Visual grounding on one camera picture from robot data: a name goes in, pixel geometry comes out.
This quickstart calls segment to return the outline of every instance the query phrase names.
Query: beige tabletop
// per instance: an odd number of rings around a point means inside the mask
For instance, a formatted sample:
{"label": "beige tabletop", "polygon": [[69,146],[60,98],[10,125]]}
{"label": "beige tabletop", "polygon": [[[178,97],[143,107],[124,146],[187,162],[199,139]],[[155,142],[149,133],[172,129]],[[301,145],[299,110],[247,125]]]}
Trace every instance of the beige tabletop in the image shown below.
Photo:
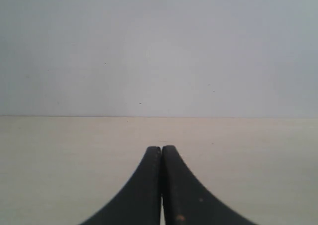
{"label": "beige tabletop", "polygon": [[0,224],[79,224],[152,145],[260,225],[318,224],[318,119],[107,117],[0,117]]}

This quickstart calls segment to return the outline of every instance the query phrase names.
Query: light gray wall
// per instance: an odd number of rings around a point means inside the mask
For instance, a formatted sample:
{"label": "light gray wall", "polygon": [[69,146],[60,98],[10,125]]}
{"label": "light gray wall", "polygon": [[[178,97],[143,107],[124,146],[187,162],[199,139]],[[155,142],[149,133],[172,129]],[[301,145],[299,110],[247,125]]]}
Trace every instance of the light gray wall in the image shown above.
{"label": "light gray wall", "polygon": [[318,116],[317,0],[0,0],[0,114]]}

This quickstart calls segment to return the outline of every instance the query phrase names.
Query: white table surface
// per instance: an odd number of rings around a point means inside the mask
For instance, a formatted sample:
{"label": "white table surface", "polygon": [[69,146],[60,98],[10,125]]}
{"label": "white table surface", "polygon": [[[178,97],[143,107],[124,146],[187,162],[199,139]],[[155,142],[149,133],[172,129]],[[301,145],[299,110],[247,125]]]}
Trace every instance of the white table surface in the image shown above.
{"label": "white table surface", "polygon": [[107,117],[0,117],[0,224],[79,224],[151,145],[260,225],[318,224],[318,119]]}

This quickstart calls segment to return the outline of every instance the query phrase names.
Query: white wall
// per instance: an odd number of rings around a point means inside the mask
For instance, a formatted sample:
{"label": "white wall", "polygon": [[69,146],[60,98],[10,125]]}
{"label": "white wall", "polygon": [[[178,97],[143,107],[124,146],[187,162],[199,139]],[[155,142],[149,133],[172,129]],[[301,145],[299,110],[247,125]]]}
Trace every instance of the white wall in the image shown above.
{"label": "white wall", "polygon": [[0,114],[318,116],[317,0],[0,0]]}

